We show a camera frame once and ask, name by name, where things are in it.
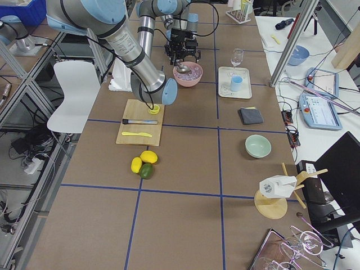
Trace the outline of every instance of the aluminum rail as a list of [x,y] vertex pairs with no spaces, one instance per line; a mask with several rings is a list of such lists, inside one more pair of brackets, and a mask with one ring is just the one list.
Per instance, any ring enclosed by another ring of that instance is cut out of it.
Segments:
[[295,46],[300,38],[300,35],[304,31],[308,21],[310,20],[311,15],[313,14],[317,3],[318,0],[306,1],[304,9],[300,14],[299,19],[296,22],[294,31],[292,32],[289,40],[287,41],[286,46],[283,49],[283,53],[281,54],[281,57],[279,59],[279,62],[275,67],[274,73],[270,80],[270,87],[275,87],[277,82],[279,81],[280,76],[283,70],[285,69],[287,62],[289,61],[291,54],[295,49]]

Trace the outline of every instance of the black tool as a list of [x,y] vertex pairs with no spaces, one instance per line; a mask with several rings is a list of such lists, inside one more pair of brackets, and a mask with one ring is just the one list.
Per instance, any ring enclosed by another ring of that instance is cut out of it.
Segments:
[[280,30],[280,29],[283,29],[285,28],[286,26],[292,24],[294,21],[294,19],[287,19],[287,20],[284,20],[284,21],[281,21],[279,22],[278,24],[275,25],[275,28],[276,30]]

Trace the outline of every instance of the green mango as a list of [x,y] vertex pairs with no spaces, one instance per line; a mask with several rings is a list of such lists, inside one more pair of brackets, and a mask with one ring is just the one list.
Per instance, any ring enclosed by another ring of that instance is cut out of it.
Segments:
[[154,173],[154,167],[150,163],[143,164],[139,172],[141,178],[144,179],[149,179],[153,173]]

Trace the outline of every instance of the blue bin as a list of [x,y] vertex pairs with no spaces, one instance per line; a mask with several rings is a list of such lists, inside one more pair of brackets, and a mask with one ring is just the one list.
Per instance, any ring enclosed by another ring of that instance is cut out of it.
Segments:
[[38,26],[46,17],[46,1],[32,0],[27,6],[0,6],[0,17],[15,15],[24,25]]

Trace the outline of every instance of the wooden stand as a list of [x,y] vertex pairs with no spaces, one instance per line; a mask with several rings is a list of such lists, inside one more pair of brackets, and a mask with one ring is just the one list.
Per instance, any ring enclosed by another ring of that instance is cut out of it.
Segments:
[[[281,166],[284,175],[288,176],[285,164],[281,163]],[[296,176],[297,182],[293,192],[302,208],[305,209],[306,205],[302,201],[300,196],[296,193],[296,190],[304,187],[304,185],[301,183],[304,182],[305,179],[326,172],[327,169],[319,170],[318,172],[314,173],[301,172]],[[257,190],[257,192],[255,193],[254,202],[260,214],[270,219],[280,219],[287,212],[287,201],[285,198],[266,198],[264,195],[261,194],[259,190]]]
[[285,198],[266,198],[257,190],[254,201],[260,214],[269,219],[282,218],[287,212],[287,201]]

